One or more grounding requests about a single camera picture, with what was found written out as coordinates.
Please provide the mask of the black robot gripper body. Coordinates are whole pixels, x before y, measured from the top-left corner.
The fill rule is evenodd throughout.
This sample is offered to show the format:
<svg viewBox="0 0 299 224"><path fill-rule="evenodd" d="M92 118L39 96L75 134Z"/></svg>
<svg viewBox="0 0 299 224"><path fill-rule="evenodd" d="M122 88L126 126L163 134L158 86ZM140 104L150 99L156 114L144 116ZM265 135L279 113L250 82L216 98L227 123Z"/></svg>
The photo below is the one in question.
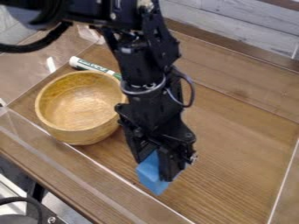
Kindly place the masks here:
<svg viewBox="0 0 299 224"><path fill-rule="evenodd" d="M194 104L195 89L191 78L183 73L171 73L150 89L130 89L120 84L128 103L116 105L119 123L126 137L151 137L158 149L184 149L186 163L195 158L196 136L183 122L183 111Z"/></svg>

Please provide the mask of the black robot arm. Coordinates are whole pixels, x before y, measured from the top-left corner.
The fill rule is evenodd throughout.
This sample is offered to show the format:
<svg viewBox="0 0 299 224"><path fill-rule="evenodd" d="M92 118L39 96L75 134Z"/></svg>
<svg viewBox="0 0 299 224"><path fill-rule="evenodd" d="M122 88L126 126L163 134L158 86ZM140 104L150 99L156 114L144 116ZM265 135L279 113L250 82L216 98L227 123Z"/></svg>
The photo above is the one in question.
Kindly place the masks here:
<svg viewBox="0 0 299 224"><path fill-rule="evenodd" d="M183 122L179 71L180 41L171 34L159 0L0 0L12 17L30 29L47 30L27 45L0 44L4 53L30 53L48 46L67 29L82 23L107 42L120 68L126 103L115 106L126 140L138 163L158 154L158 177L171 182L196 159L196 136Z"/></svg>

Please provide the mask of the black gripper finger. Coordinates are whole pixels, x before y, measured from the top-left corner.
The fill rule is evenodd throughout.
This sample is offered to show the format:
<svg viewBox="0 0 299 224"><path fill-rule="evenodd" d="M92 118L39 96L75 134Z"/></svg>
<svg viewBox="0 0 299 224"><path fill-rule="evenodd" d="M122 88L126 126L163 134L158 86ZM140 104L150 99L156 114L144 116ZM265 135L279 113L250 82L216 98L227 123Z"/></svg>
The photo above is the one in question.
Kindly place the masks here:
<svg viewBox="0 0 299 224"><path fill-rule="evenodd" d="M140 164L151 153L158 149L158 143L155 140L146 137L128 136L126 138L128 148L134 155L135 161Z"/></svg>
<svg viewBox="0 0 299 224"><path fill-rule="evenodd" d="M175 148L160 147L158 157L160 179L172 182L186 168L184 149L180 145Z"/></svg>

